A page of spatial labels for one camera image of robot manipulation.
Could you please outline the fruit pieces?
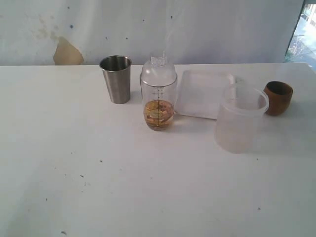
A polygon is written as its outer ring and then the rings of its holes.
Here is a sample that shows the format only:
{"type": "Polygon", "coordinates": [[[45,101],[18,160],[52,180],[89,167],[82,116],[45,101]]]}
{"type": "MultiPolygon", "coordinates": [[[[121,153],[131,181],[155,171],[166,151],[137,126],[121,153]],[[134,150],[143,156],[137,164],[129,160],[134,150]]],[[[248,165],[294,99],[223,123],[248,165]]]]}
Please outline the fruit pieces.
{"type": "Polygon", "coordinates": [[[145,104],[143,114],[145,122],[150,129],[161,131],[171,125],[174,107],[165,100],[152,100],[145,104]]]}

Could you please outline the clear graduated shaker cup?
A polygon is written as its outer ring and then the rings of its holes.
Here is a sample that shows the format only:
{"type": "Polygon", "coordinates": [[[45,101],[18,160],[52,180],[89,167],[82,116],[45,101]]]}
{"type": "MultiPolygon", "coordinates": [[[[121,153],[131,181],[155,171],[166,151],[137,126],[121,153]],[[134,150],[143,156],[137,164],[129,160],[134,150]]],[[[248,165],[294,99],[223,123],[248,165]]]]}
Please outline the clear graduated shaker cup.
{"type": "Polygon", "coordinates": [[[173,121],[177,81],[167,86],[153,86],[140,81],[143,115],[155,131],[167,129],[173,121]]]}

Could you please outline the clear shaker lid dome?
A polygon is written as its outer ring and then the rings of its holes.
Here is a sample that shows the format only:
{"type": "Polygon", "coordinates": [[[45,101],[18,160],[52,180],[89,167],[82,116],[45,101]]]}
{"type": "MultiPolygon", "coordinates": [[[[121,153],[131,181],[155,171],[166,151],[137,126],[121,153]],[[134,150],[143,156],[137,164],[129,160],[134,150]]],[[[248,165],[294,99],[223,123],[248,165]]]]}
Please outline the clear shaker lid dome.
{"type": "Polygon", "coordinates": [[[149,86],[165,87],[172,85],[176,80],[175,66],[169,62],[165,51],[152,51],[142,67],[140,81],[149,86]]]}

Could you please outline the stainless steel cup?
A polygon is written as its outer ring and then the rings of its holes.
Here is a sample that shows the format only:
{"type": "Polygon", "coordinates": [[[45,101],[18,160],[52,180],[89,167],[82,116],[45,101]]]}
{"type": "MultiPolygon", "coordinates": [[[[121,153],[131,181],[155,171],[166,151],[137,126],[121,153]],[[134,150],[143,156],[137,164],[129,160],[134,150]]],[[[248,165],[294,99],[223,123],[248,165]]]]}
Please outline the stainless steel cup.
{"type": "Polygon", "coordinates": [[[121,55],[108,56],[99,64],[110,100],[115,104],[124,104],[130,100],[131,65],[131,60],[121,55]]]}

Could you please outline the brown wooden cup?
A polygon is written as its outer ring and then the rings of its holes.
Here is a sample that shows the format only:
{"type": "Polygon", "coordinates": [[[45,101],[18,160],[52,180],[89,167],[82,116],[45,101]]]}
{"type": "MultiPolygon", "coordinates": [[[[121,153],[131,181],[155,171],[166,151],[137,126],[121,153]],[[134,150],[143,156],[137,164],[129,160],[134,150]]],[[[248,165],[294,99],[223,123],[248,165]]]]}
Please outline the brown wooden cup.
{"type": "Polygon", "coordinates": [[[270,81],[266,84],[264,92],[269,99],[269,108],[265,114],[279,116],[287,110],[293,94],[290,85],[281,81],[270,81]]]}

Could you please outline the white rectangular tray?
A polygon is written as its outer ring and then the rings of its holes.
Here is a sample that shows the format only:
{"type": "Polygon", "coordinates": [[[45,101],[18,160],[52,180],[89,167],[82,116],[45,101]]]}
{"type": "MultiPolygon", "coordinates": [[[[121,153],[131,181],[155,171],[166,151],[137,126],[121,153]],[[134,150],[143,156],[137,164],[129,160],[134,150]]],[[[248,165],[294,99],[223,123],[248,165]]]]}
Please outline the white rectangular tray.
{"type": "Polygon", "coordinates": [[[236,82],[236,77],[228,73],[185,70],[178,85],[175,112],[183,116],[217,119],[224,88],[236,82]]]}

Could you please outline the translucent plastic container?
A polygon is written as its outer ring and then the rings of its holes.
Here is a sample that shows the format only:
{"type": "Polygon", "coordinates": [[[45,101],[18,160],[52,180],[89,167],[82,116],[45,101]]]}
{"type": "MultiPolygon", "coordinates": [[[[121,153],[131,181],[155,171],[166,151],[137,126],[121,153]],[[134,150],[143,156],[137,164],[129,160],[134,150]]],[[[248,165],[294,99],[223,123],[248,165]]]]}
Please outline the translucent plastic container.
{"type": "Polygon", "coordinates": [[[268,108],[269,99],[264,91],[246,83],[228,85],[223,90],[219,105],[215,141],[230,153],[248,152],[268,108]]]}

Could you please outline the window frame dark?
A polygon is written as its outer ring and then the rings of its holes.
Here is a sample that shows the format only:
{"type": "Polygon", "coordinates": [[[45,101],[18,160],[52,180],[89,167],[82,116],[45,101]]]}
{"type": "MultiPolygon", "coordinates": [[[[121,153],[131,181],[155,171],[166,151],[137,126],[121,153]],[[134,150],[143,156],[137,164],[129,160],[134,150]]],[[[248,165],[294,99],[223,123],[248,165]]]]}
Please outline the window frame dark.
{"type": "Polygon", "coordinates": [[[299,11],[299,14],[298,14],[298,17],[297,17],[297,20],[296,20],[296,23],[295,23],[295,26],[294,26],[294,28],[293,28],[293,32],[292,32],[291,38],[290,38],[289,43],[288,43],[288,46],[287,46],[287,50],[286,50],[285,57],[284,57],[284,63],[289,62],[288,57],[287,57],[288,51],[289,51],[289,47],[290,47],[290,45],[291,45],[292,39],[293,39],[293,37],[294,37],[294,33],[295,33],[295,31],[296,31],[297,25],[298,25],[298,23],[299,23],[299,20],[300,20],[300,18],[301,18],[301,14],[302,14],[302,12],[303,12],[303,10],[304,10],[304,8],[305,8],[305,5],[306,5],[306,0],[303,0],[302,5],[301,5],[301,9],[300,9],[300,11],[299,11]]]}

